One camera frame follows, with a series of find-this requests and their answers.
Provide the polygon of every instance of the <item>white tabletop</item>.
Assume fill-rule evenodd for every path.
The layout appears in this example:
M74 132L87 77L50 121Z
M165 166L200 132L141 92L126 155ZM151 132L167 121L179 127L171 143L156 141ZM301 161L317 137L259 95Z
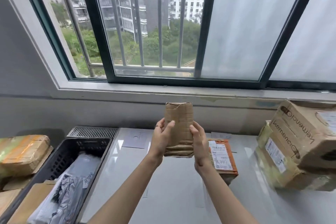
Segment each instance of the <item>white tabletop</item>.
M121 128L114 139L82 208L82 223L98 211L146 155L152 130L137 130L146 137L144 149L122 147L133 130ZM272 190L257 166L256 137L232 135L229 140L232 151L237 152L233 156L239 173L230 189L260 224L335 223L336 191ZM194 169L194 159L164 157L129 223L220 224L205 186Z

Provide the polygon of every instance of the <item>black crate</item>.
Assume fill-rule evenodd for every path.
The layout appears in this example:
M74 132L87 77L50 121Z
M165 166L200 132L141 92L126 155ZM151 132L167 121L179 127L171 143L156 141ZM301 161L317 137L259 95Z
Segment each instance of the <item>black crate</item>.
M19 193L11 205L0 217L0 224L6 224L12 217L16 209L19 207L31 187L36 183L43 183L45 180L54 180L58 178L78 157L79 153L85 151L87 154L92 154L97 157L101 157L100 164L98 165L93 177L86 189L86 192L78 203L76 212L73 216L72 223L75 223L76 217L82 208L87 194L90 191L93 181L95 180L98 170L101 167L105 155L111 145L111 138L99 138L99 139L83 139L83 138L71 138L63 140L60 145L52 152L49 158L44 162L40 170L34 175L27 186Z

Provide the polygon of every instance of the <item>person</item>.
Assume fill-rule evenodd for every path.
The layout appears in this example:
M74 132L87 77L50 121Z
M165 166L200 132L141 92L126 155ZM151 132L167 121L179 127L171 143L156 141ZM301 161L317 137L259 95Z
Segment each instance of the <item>person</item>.
M127 224L130 221L149 180L162 163L171 129L175 125L175 122L171 121L164 128L164 123L163 118L156 124L145 158L88 224ZM204 181L222 224L258 224L212 166L208 157L209 143L204 129L194 121L190 131L194 136L195 169Z

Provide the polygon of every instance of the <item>white vent grate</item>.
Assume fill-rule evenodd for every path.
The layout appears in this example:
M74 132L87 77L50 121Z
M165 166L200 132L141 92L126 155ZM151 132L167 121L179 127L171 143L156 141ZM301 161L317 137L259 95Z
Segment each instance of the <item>white vent grate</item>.
M71 137L82 138L114 138L118 129L117 128L102 128L102 127L88 127L88 126L75 126L69 134Z

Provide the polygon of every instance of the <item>forearm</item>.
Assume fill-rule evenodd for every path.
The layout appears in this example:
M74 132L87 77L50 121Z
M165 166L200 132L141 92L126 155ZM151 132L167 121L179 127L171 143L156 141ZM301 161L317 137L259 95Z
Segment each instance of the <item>forearm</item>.
M258 224L243 207L209 161L199 173L222 224Z
M127 224L157 165L157 160L147 155L88 224Z

